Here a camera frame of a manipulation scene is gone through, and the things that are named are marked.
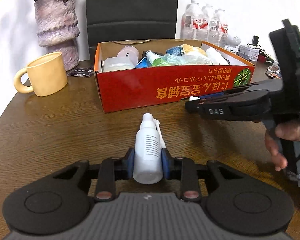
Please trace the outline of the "blue snack packet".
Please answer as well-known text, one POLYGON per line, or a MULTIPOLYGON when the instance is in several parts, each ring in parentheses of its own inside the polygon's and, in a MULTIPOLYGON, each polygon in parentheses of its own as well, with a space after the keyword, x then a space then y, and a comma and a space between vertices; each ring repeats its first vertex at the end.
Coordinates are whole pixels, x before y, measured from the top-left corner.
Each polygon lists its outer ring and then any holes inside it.
POLYGON ((175 46, 166 50, 166 54, 173 56, 183 56, 185 55, 185 51, 182 46, 175 46))

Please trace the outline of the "small white robot toy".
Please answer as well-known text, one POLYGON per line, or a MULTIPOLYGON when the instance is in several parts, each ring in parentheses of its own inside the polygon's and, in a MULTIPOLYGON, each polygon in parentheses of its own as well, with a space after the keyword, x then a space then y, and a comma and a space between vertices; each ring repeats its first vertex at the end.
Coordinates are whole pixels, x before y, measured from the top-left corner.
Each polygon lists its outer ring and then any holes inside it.
POLYGON ((231 53, 236 54, 240 44, 241 44, 241 39, 238 36, 228 34, 224 49, 231 53))

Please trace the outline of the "dark card on table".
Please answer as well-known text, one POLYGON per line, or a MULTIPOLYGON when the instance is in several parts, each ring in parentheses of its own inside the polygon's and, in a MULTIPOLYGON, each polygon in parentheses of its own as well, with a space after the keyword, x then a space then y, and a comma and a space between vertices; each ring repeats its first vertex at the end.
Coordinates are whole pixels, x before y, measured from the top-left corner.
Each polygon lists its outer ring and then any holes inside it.
POLYGON ((72 77, 91 77, 94 74, 93 68, 82 68, 76 67, 68 72, 66 72, 67 76, 72 77))

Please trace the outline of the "purple textured vase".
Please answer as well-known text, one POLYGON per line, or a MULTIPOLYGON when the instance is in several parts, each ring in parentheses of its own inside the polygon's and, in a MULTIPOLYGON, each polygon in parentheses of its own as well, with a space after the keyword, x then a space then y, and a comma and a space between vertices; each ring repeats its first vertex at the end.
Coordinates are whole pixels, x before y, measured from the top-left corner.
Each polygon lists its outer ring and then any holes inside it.
POLYGON ((48 53, 61 52, 66 71, 78 66, 75 0, 38 0, 34 8, 39 46, 48 53))

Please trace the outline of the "red cardboard box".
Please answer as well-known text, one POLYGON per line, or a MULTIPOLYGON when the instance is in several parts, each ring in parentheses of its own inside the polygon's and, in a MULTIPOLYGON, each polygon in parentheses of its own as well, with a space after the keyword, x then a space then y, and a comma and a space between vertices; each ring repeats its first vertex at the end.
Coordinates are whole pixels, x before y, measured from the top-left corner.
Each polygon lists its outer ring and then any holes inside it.
POLYGON ((254 69, 255 66, 249 61, 209 42, 176 39, 102 42, 97 45, 94 62, 98 93, 105 113, 221 92, 234 87, 235 79, 240 74, 243 74, 243 82, 249 83, 254 69), (230 64, 103 71, 104 61, 115 57, 125 46, 133 46, 140 53, 152 50, 163 54, 167 49, 181 44, 203 49, 212 47, 230 64))

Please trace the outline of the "water bottle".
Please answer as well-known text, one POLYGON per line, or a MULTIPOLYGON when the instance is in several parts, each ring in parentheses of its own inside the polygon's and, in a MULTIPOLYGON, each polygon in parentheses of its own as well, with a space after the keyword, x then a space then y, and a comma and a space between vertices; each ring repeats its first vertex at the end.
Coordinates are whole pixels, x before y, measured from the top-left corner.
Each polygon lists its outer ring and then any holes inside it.
POLYGON ((181 19, 181 39, 195 40, 201 23, 201 7, 198 0, 191 0, 181 19))
POLYGON ((200 24, 200 40, 208 41, 209 33, 211 32, 211 34, 213 34, 218 25, 218 20, 215 18, 214 7, 209 4, 203 6, 200 18, 202 20, 200 24))
POLYGON ((226 45, 226 39, 228 37, 228 16, 225 10, 218 9, 216 11, 216 16, 219 20, 219 47, 224 47, 226 45))

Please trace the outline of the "iridescent plastic bag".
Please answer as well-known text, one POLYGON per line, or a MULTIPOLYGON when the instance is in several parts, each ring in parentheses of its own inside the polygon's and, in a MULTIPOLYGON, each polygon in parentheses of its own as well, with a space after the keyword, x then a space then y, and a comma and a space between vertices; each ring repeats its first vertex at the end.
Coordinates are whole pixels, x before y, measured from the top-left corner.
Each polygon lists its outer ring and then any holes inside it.
POLYGON ((170 55, 166 54, 163 57, 170 65, 211 65, 211 60, 202 54, 187 54, 187 55, 170 55))

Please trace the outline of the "water bottle left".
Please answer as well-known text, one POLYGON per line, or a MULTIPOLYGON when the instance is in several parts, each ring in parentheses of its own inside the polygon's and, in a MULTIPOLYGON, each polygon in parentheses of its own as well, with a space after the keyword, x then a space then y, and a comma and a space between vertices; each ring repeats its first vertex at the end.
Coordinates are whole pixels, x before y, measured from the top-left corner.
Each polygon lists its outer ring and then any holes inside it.
POLYGON ((201 7, 198 0, 191 0, 181 19, 181 39, 195 40, 201 23, 201 7))

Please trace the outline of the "water bottle right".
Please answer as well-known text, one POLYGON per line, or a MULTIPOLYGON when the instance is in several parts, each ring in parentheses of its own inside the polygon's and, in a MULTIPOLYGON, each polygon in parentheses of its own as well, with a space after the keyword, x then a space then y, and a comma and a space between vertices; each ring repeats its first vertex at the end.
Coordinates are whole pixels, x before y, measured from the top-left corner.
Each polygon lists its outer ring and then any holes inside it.
POLYGON ((218 9, 216 11, 216 16, 219 20, 219 47, 224 47, 226 45, 226 39, 228 37, 228 16, 225 10, 218 9))

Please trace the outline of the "small white device box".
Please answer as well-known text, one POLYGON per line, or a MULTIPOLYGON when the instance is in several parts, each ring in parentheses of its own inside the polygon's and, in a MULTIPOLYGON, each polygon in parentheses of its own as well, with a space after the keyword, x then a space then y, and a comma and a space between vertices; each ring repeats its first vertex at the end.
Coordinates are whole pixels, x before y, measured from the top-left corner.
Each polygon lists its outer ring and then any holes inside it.
POLYGON ((260 53, 260 49, 253 45, 240 45, 237 51, 237 55, 248 60, 257 61, 260 53))

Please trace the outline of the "water bottle middle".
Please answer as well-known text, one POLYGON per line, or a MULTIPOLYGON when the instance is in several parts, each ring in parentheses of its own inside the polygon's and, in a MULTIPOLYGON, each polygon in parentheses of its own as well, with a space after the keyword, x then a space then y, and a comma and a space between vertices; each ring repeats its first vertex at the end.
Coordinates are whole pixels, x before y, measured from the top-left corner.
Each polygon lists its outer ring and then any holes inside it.
POLYGON ((218 20, 215 18, 214 7, 209 4, 203 6, 200 18, 202 20, 200 24, 200 40, 208 41, 209 33, 211 32, 211 34, 213 34, 218 25, 218 20))

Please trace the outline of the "yellow ceramic mug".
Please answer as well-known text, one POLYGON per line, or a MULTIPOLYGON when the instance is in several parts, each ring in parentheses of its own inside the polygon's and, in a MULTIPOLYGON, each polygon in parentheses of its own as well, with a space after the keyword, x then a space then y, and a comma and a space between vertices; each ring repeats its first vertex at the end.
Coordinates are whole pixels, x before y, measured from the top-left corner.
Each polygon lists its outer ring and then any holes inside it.
POLYGON ((57 93, 68 83, 60 51, 49 53, 29 63, 14 77, 14 87, 19 93, 34 92, 36 96, 48 96, 57 93), (23 85, 21 77, 27 74, 30 86, 23 85))

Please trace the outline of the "white spray bottle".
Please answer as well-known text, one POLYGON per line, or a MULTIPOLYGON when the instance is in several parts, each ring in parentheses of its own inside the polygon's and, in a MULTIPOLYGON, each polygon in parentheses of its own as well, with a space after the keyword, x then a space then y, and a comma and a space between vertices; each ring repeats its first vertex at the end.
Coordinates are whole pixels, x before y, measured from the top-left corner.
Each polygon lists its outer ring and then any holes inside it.
POLYGON ((145 113, 135 138, 133 168, 135 181, 151 185, 162 180, 161 150, 165 147, 160 121, 153 118, 151 113, 145 113))

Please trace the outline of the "green spray bottle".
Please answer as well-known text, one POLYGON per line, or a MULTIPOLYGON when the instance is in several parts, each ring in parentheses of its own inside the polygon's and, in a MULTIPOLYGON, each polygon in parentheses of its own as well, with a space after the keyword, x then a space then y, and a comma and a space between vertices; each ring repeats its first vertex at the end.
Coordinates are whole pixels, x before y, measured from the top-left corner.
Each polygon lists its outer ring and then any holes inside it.
POLYGON ((162 67, 162 66, 171 66, 172 65, 171 63, 166 61, 162 56, 160 56, 150 50, 146 52, 146 57, 151 65, 151 67, 162 67))

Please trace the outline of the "white round cap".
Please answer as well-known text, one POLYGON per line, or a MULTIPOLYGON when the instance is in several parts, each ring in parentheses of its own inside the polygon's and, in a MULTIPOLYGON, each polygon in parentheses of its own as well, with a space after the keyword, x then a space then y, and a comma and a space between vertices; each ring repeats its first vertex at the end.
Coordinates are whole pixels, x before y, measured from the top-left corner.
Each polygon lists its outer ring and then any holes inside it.
POLYGON ((190 101, 195 101, 195 100, 200 100, 200 98, 199 98, 199 97, 196 97, 196 96, 190 96, 190 97, 189 97, 189 100, 190 100, 190 101))

